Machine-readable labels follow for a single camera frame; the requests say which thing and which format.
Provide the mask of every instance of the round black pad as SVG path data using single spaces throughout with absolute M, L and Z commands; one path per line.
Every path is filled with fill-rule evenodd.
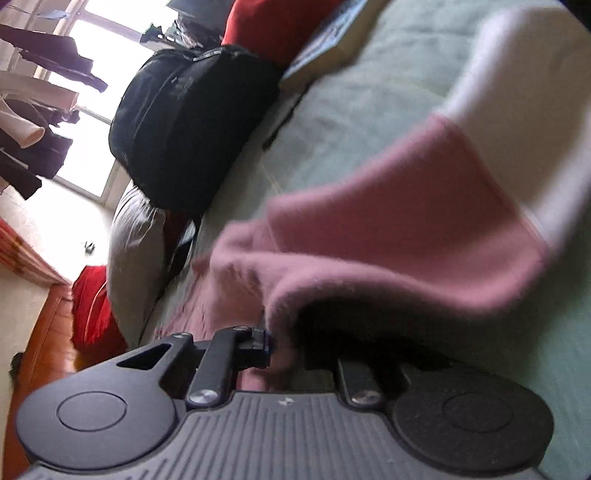
M 64 400 L 57 409 L 57 417 L 72 430 L 98 432 L 119 423 L 126 412 L 127 403 L 117 395 L 85 392 Z
M 463 475 L 499 475 L 536 465 L 550 442 L 543 400 L 480 372 L 424 372 L 392 408 L 404 443 L 434 466 Z
M 176 424 L 173 401 L 147 371 L 99 365 L 31 394 L 17 415 L 33 459 L 58 468 L 113 468 L 158 447 Z

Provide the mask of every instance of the floor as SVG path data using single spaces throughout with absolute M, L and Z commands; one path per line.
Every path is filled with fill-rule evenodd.
M 0 195 L 0 217 L 60 274 L 75 280 L 85 265 L 106 263 L 113 213 L 50 180 L 26 202 L 9 187 Z M 96 245 L 86 255 L 84 244 Z M 13 354 L 23 351 L 48 289 L 0 267 L 0 458 L 12 387 Z

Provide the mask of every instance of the ridged black surface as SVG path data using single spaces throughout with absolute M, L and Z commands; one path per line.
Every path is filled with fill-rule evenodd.
M 220 410 L 191 413 L 150 457 L 91 475 L 35 467 L 27 480 L 449 480 L 400 448 L 385 419 L 335 394 L 236 393 Z M 533 470 L 505 480 L 541 479 Z

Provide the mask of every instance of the triangular cutout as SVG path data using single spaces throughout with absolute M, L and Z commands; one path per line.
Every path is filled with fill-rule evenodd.
M 154 368 L 164 354 L 170 348 L 170 344 L 161 343 L 150 350 L 143 351 L 138 355 L 127 358 L 117 364 L 118 367 L 132 368 L 134 370 L 150 370 Z

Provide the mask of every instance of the window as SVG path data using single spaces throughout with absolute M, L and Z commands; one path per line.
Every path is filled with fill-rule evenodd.
M 169 27 L 177 13 L 167 0 L 90 0 L 74 17 L 69 36 L 78 52 L 94 61 L 92 73 L 109 87 L 103 93 L 50 73 L 51 83 L 79 92 L 80 121 L 56 133 L 74 139 L 57 181 L 105 203 L 121 169 L 109 151 L 111 120 L 129 82 L 154 53 L 139 38 L 150 23 Z

